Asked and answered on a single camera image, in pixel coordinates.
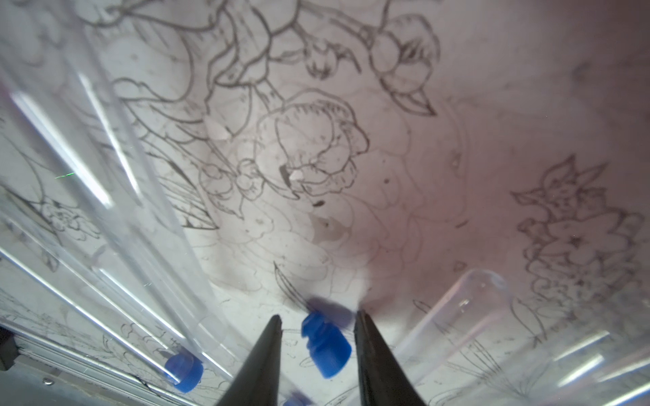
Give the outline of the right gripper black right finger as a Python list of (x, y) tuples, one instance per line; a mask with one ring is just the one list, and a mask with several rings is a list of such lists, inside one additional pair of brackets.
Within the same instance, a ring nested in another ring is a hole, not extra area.
[(365, 311), (356, 313), (354, 334), (361, 405), (425, 406)]

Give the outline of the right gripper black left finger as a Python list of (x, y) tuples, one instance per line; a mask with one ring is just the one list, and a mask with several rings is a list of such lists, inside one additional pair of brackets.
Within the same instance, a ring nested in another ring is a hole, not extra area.
[(279, 401), (282, 320), (270, 318), (217, 406), (271, 406)]

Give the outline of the blue stopper five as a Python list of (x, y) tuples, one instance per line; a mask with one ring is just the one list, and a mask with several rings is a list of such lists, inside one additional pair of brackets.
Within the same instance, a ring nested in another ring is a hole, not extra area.
[(352, 346), (342, 331), (322, 313), (313, 311), (302, 322), (301, 336), (316, 368), (325, 379), (338, 375), (350, 360)]

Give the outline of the test tube blue stopper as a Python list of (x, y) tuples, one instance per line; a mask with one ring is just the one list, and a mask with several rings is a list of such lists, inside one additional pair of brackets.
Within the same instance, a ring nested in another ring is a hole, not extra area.
[(496, 272), (471, 270), (460, 277), (394, 348), (409, 382), (414, 386), (422, 382), (499, 321), (511, 297), (506, 281)]
[(1, 319), (144, 381), (193, 391), (203, 363), (153, 306), (111, 274), (117, 265), (104, 246), (76, 258), (3, 218)]
[(111, 274), (231, 382), (247, 353), (188, 232), (216, 230), (199, 189), (217, 8), (193, 1), (1, 4), (1, 221)]

